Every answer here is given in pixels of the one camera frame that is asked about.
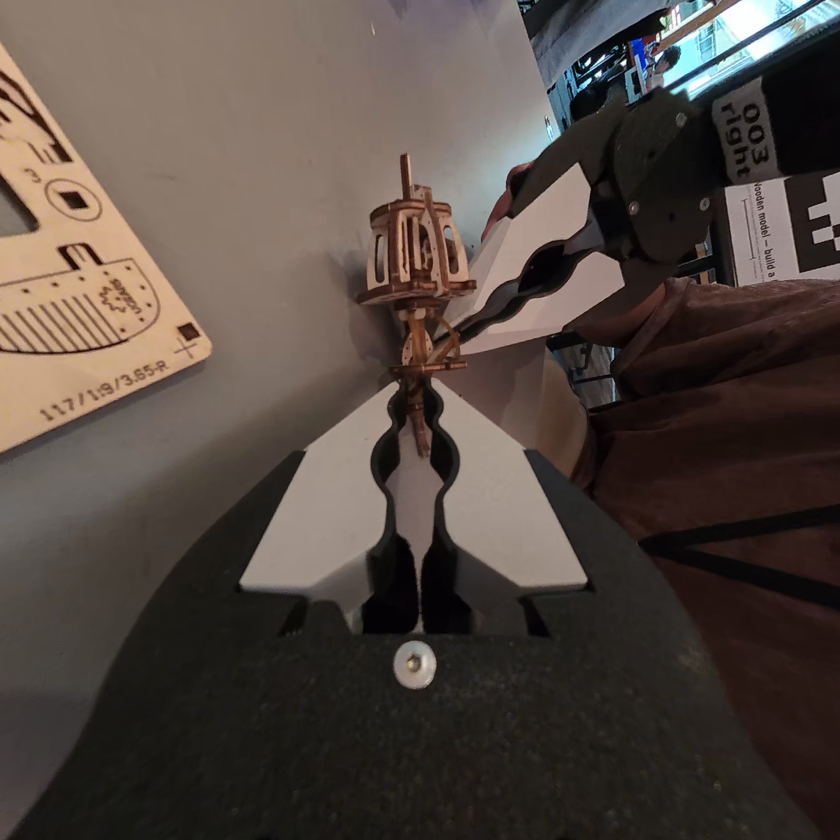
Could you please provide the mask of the laser-cut wooden parts sheet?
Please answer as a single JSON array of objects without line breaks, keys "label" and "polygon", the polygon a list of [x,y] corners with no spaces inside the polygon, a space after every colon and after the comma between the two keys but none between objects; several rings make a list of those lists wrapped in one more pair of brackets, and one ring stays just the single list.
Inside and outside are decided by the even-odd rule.
[{"label": "laser-cut wooden parts sheet", "polygon": [[213,345],[1,47],[1,449],[209,358]]}]

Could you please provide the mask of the white marker sign board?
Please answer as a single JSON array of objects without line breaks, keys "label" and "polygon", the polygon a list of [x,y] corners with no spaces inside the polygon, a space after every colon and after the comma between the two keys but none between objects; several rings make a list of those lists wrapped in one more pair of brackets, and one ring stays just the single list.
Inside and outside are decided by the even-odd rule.
[{"label": "white marker sign board", "polygon": [[725,192],[738,287],[839,279],[839,172],[731,186]]}]

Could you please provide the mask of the wooden tower model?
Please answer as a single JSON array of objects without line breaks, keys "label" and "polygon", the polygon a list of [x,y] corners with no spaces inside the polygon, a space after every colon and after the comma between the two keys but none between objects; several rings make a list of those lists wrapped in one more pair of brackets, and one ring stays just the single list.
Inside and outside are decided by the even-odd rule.
[{"label": "wooden tower model", "polygon": [[420,458],[431,455],[424,394],[431,377],[466,367],[458,332],[443,311],[476,290],[469,278],[466,249],[452,208],[434,200],[430,187],[416,184],[411,157],[400,157],[402,195],[370,214],[366,289],[361,306],[386,307],[402,325],[398,364],[389,370],[400,385],[406,416]]}]

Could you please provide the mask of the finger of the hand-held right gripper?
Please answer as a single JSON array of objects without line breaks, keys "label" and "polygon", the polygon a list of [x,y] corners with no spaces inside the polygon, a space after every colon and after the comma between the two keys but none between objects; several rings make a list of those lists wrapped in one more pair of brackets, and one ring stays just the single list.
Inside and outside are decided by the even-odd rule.
[{"label": "finger of the hand-held right gripper", "polygon": [[624,289],[624,278],[617,260],[597,251],[580,252],[562,259],[541,285],[526,291],[519,287],[519,280],[500,284],[476,313],[455,325],[462,356],[558,333]]},{"label": "finger of the hand-held right gripper", "polygon": [[515,216],[502,218],[469,262],[476,290],[455,301],[455,325],[476,313],[500,284],[519,280],[520,291],[530,290],[562,259],[597,251],[591,192],[581,166],[574,164]]}]

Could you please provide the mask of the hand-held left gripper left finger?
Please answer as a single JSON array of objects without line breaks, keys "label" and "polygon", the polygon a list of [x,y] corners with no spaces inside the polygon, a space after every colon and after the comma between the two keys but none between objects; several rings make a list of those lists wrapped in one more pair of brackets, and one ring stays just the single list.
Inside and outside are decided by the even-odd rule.
[{"label": "hand-held left gripper left finger", "polygon": [[306,448],[239,580],[243,591],[331,602],[356,632],[416,628],[413,553],[387,486],[405,423],[392,383]]}]

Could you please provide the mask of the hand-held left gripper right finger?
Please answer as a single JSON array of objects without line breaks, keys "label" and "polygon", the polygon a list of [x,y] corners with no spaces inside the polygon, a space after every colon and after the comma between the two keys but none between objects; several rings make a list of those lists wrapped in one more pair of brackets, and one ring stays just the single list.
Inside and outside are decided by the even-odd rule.
[{"label": "hand-held left gripper right finger", "polygon": [[550,634],[537,600],[587,575],[535,466],[564,477],[442,383],[423,386],[442,486],[423,557],[427,634]]}]

